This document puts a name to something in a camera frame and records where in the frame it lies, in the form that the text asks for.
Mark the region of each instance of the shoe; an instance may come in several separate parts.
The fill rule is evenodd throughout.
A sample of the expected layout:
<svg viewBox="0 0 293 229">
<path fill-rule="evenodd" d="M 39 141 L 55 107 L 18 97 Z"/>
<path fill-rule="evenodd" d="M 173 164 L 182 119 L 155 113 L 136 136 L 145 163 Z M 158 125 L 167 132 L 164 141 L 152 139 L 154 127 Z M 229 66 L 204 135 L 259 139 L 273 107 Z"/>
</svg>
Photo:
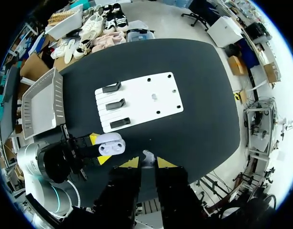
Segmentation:
<svg viewBox="0 0 293 229">
<path fill-rule="evenodd" d="M 128 21 L 125 14 L 121 10 L 121 5 L 115 3 L 112 6 L 112 13 L 115 17 L 116 31 L 126 32 L 128 30 Z"/>
<path fill-rule="evenodd" d="M 102 16 L 103 14 L 103 7 L 102 5 L 96 5 L 95 7 L 93 7 L 94 13 L 97 14 L 98 16 Z"/>
<path fill-rule="evenodd" d="M 82 36 L 78 48 L 73 53 L 75 59 L 78 60 L 91 51 L 92 42 L 95 39 L 95 35 L 96 33 L 94 31 L 90 31 L 89 33 Z"/>
<path fill-rule="evenodd" d="M 82 26 L 80 36 L 83 37 L 85 34 L 94 31 L 97 33 L 96 37 L 98 37 L 102 33 L 103 23 L 104 18 L 102 16 L 98 16 L 96 14 L 92 15 Z"/>
<path fill-rule="evenodd" d="M 107 33 L 115 32 L 115 31 L 116 31 L 116 22 L 115 22 L 114 14 L 110 12 L 105 17 L 105 22 L 103 25 L 103 33 L 107 34 Z"/>
<path fill-rule="evenodd" d="M 56 49 L 51 53 L 52 59 L 55 60 L 65 55 L 65 47 L 67 46 L 68 41 L 69 41 L 68 39 L 61 40 L 61 43 L 59 44 L 59 46 L 56 47 Z"/>
<path fill-rule="evenodd" d="M 82 23 L 83 25 L 87 22 L 87 20 L 94 14 L 94 8 L 90 7 L 87 10 L 83 11 L 83 19 Z"/>
<path fill-rule="evenodd" d="M 107 15 L 111 12 L 112 10 L 112 6 L 111 5 L 106 5 L 106 6 L 103 6 L 103 13 L 102 13 L 102 17 L 107 17 Z"/>
<path fill-rule="evenodd" d="M 72 54 L 75 50 L 75 39 L 71 39 L 67 46 L 65 47 L 65 58 L 64 58 L 64 62 L 65 64 L 69 64 L 71 59 L 72 59 Z"/>
</svg>

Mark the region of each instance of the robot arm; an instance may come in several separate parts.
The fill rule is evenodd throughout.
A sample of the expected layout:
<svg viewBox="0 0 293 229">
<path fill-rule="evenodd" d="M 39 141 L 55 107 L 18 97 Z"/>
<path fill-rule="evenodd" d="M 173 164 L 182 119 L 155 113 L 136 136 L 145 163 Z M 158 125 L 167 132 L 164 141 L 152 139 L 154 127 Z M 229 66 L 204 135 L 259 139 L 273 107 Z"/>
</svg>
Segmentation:
<svg viewBox="0 0 293 229">
<path fill-rule="evenodd" d="M 32 194 L 54 215 L 69 213 L 72 210 L 69 195 L 51 183 L 62 183 L 71 171 L 81 171 L 83 151 L 86 149 L 91 152 L 89 157 L 122 154 L 125 151 L 125 141 L 118 133 L 91 134 L 80 138 L 69 137 L 66 141 L 55 144 L 41 141 L 20 148 L 17 161 L 25 177 L 26 194 Z"/>
</svg>

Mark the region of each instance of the cardboard box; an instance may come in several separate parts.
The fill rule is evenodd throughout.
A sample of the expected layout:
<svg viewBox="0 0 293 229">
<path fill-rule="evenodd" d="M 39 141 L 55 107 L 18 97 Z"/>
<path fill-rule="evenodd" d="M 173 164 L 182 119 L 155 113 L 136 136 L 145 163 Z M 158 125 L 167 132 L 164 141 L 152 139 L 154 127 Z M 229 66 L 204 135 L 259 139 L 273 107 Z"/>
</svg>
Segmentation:
<svg viewBox="0 0 293 229">
<path fill-rule="evenodd" d="M 264 65 L 265 72 L 267 74 L 268 82 L 275 83 L 277 82 L 277 75 L 279 74 L 278 70 L 275 67 L 274 63 L 269 63 Z"/>
<path fill-rule="evenodd" d="M 241 58 L 231 56 L 228 58 L 228 63 L 233 75 L 248 75 L 248 70 Z"/>
<path fill-rule="evenodd" d="M 53 67 L 56 67 L 56 69 L 60 72 L 64 68 L 68 67 L 69 65 L 71 65 L 77 61 L 78 61 L 77 59 L 72 57 L 72 59 L 69 63 L 65 63 L 64 57 L 60 57 L 54 61 Z"/>
<path fill-rule="evenodd" d="M 15 166 L 14 172 L 19 180 L 24 181 L 23 172 L 18 165 Z"/>
<path fill-rule="evenodd" d="M 49 68 L 44 61 L 36 53 L 33 53 L 24 63 L 24 66 L 20 70 L 20 75 L 37 81 L 47 71 L 49 71 Z"/>
<path fill-rule="evenodd" d="M 40 53 L 32 53 L 32 55 L 22 61 L 20 76 L 28 78 L 33 81 L 37 81 L 39 78 L 42 77 L 48 70 L 49 67 L 44 63 L 41 59 L 42 57 L 42 50 L 46 47 L 50 42 L 55 42 L 55 39 L 52 38 L 50 35 L 46 35 L 45 41 L 40 49 Z M 27 91 L 30 86 L 20 83 L 19 85 L 19 92 L 18 98 L 22 99 L 22 95 Z"/>
<path fill-rule="evenodd" d="M 1 151 L 0 151 L 0 168 L 6 168 L 6 164 L 4 162 Z"/>
</svg>

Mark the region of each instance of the plastic container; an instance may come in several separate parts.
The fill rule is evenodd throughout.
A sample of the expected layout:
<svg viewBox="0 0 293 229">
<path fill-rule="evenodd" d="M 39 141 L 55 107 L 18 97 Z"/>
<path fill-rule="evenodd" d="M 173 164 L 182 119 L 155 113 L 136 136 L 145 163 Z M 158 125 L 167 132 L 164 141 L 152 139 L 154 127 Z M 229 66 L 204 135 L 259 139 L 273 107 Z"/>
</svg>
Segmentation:
<svg viewBox="0 0 293 229">
<path fill-rule="evenodd" d="M 142 22 L 140 20 L 129 22 L 128 23 L 128 30 L 134 30 L 134 29 L 148 30 L 148 26 L 144 22 Z"/>
<path fill-rule="evenodd" d="M 25 139 L 65 123 L 62 82 L 63 77 L 52 68 L 23 94 L 21 118 Z"/>
<path fill-rule="evenodd" d="M 58 40 L 65 36 L 67 33 L 71 32 L 72 30 L 80 28 L 82 26 L 83 4 L 78 5 L 68 11 L 73 11 L 76 13 L 53 27 L 47 26 L 45 29 L 45 33 L 49 34 L 54 39 Z"/>
<path fill-rule="evenodd" d="M 153 31 L 144 29 L 135 29 L 127 31 L 127 42 L 143 41 L 155 39 Z"/>
</svg>

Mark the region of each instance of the white plastic object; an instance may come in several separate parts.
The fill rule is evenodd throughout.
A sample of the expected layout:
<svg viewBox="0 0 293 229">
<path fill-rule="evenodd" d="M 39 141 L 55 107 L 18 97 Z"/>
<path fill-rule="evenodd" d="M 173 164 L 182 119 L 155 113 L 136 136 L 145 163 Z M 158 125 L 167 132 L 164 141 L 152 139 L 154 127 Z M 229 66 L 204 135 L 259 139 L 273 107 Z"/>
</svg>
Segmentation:
<svg viewBox="0 0 293 229">
<path fill-rule="evenodd" d="M 128 30 L 133 30 L 133 29 L 145 29 L 148 30 L 148 26 L 140 21 L 140 20 L 136 20 L 136 21 L 131 21 L 128 23 Z"/>
<path fill-rule="evenodd" d="M 65 123 L 62 86 L 63 78 L 54 67 L 23 94 L 21 118 L 26 140 Z"/>
<path fill-rule="evenodd" d="M 183 111 L 180 93 L 173 73 L 160 73 L 121 82 L 116 92 L 95 91 L 104 133 L 117 131 Z M 106 105 L 125 99 L 125 105 L 106 110 Z M 131 123 L 111 128 L 110 123 L 129 118 Z"/>
<path fill-rule="evenodd" d="M 143 41 L 150 39 L 155 39 L 155 35 L 151 31 L 147 31 L 146 33 L 132 31 L 127 34 L 127 42 Z"/>
<path fill-rule="evenodd" d="M 81 27 L 83 18 L 83 4 L 80 4 L 68 11 L 73 11 L 75 14 L 67 17 L 65 20 L 61 21 L 53 27 L 47 26 L 45 33 L 58 40 L 72 30 Z"/>
<path fill-rule="evenodd" d="M 242 38 L 241 28 L 229 17 L 220 17 L 207 32 L 220 48 L 234 44 Z"/>
<path fill-rule="evenodd" d="M 97 137 L 96 144 L 99 146 L 99 152 L 103 156 L 112 156 L 122 154 L 125 151 L 125 141 L 118 133 L 107 133 Z"/>
</svg>

